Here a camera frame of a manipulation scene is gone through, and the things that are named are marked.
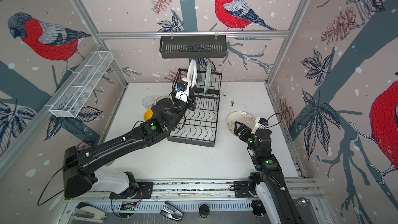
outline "plate in dish rack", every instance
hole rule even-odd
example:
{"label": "plate in dish rack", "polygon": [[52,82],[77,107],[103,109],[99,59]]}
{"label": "plate in dish rack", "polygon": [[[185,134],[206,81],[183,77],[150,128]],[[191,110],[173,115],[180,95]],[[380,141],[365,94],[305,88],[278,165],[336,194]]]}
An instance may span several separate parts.
{"label": "plate in dish rack", "polygon": [[250,113],[244,111],[232,112],[226,118],[226,126],[232,134],[234,134],[235,121],[245,124],[250,129],[253,129],[256,124],[256,118]]}

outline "stapler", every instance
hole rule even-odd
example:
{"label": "stapler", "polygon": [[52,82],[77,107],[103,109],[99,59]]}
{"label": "stapler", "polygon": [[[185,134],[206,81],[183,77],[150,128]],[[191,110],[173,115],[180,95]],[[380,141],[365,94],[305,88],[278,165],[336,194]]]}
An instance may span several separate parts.
{"label": "stapler", "polygon": [[184,215],[181,211],[173,207],[170,203],[164,202],[166,206],[160,212],[161,215],[172,220],[181,221]]}
{"label": "stapler", "polygon": [[81,202],[77,205],[74,215],[70,216],[69,219],[73,220],[84,220],[97,223],[105,223],[106,213],[102,212],[95,207],[90,206],[87,203]]}

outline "white mesh basket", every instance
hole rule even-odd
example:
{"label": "white mesh basket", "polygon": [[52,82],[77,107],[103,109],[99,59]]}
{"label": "white mesh basket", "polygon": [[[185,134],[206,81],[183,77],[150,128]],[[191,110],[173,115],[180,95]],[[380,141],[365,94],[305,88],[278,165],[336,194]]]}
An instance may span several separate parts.
{"label": "white mesh basket", "polygon": [[57,99],[50,112],[56,117],[75,118],[112,61],[111,52],[93,52],[88,63],[77,72],[77,77]]}

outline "bird head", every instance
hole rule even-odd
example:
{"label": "bird head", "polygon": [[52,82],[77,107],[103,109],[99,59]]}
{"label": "bird head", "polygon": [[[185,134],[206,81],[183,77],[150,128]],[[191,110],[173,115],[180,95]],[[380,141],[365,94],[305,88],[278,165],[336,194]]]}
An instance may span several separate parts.
{"label": "bird head", "polygon": [[25,24],[27,21],[33,19],[31,15],[23,13],[23,12],[18,12],[14,15],[12,15],[8,19],[8,28],[10,29],[10,33],[12,37],[17,38],[27,38],[26,30],[25,30]]}

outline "bullfinch illustration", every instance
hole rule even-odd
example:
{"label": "bullfinch illustration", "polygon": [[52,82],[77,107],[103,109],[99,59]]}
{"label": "bullfinch illustration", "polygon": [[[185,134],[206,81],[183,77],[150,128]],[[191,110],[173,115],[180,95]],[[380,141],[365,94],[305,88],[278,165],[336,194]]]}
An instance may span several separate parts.
{"label": "bullfinch illustration", "polygon": [[264,20],[257,16],[250,4],[243,0],[214,0],[217,18],[226,25],[226,29],[260,25],[269,30],[276,30],[266,25]]}
{"label": "bullfinch illustration", "polygon": [[39,56],[52,61],[65,61],[77,51],[80,42],[90,34],[71,30],[60,24],[49,24],[19,12],[8,19],[8,28],[14,38],[20,37]]}
{"label": "bullfinch illustration", "polygon": [[378,183],[385,184],[385,175],[398,170],[398,81],[375,99],[371,107],[370,119],[371,135],[360,133],[355,123],[348,123],[352,124],[357,132],[354,142],[358,141],[359,135],[366,137],[375,142],[390,160],[391,166],[385,172],[380,172],[373,164],[369,164],[381,176],[381,181]]}

